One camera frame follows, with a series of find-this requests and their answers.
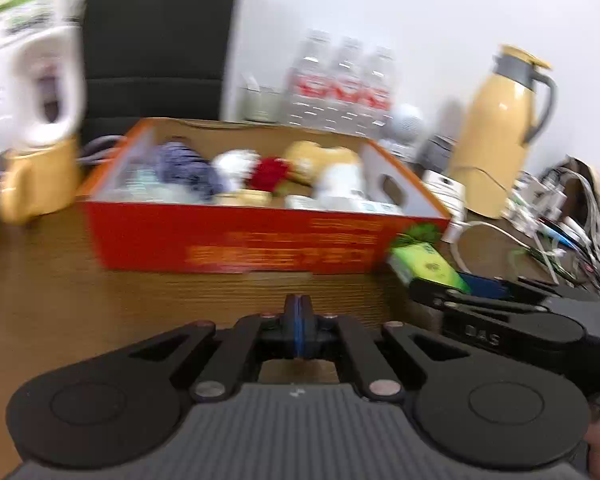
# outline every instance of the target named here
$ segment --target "gray ribbed surface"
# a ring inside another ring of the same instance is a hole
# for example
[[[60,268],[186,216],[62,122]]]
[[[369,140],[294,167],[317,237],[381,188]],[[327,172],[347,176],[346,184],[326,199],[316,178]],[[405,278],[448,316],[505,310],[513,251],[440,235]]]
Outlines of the gray ribbed surface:
[[[400,409],[348,384],[246,384],[233,399],[193,408],[160,449],[126,465],[65,472],[25,463],[13,480],[567,480],[569,465],[501,473],[426,446]]]

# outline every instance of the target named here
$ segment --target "red plush toy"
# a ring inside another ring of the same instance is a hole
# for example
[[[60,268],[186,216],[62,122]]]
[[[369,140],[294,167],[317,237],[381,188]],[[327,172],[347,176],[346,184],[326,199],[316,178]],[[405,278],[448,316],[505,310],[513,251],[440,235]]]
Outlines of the red plush toy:
[[[260,163],[253,170],[249,181],[251,189],[273,192],[281,180],[286,177],[289,164],[284,158],[268,156],[261,158]]]

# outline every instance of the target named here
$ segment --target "thermos handle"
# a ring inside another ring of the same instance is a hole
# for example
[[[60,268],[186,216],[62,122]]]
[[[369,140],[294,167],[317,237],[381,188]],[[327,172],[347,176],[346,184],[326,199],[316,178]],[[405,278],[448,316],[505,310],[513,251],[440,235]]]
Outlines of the thermos handle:
[[[549,102],[547,103],[546,108],[544,109],[544,113],[540,117],[538,124],[536,124],[536,126],[533,126],[532,128],[529,129],[528,133],[525,136],[525,139],[522,141],[523,144],[528,144],[532,140],[534,140],[534,138],[536,136],[538,136],[538,134],[544,127],[544,124],[549,120],[549,117],[551,117],[551,114],[554,111],[555,97],[556,97],[556,92],[557,92],[557,88],[555,86],[554,80],[551,79],[549,76],[541,74],[541,73],[533,70],[531,77],[532,77],[532,79],[535,79],[538,82],[544,83],[545,85],[547,85],[549,87]]]

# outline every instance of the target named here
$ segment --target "white wall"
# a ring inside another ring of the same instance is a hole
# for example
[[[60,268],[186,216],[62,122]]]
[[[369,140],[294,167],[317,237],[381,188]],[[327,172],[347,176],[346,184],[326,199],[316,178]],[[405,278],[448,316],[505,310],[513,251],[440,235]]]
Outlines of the white wall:
[[[241,73],[281,86],[309,28],[391,47],[397,102],[422,108],[453,133],[458,111],[490,72],[501,43],[553,66],[558,101],[530,151],[540,171],[566,153],[600,170],[600,0],[237,0],[222,114],[236,117]]]

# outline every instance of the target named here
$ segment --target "clear water bottle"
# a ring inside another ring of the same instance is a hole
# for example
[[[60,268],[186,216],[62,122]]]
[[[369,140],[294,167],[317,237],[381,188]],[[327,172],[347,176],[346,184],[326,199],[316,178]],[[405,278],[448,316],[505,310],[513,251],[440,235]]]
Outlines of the clear water bottle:
[[[360,42],[345,38],[331,65],[331,88],[327,97],[323,130],[355,134],[362,80],[358,67]]]
[[[326,57],[329,38],[312,30],[289,74],[282,122],[289,126],[320,129],[328,90]]]
[[[366,62],[362,76],[362,95],[358,103],[358,132],[379,139],[389,120],[394,89],[394,57],[387,48],[378,48]]]

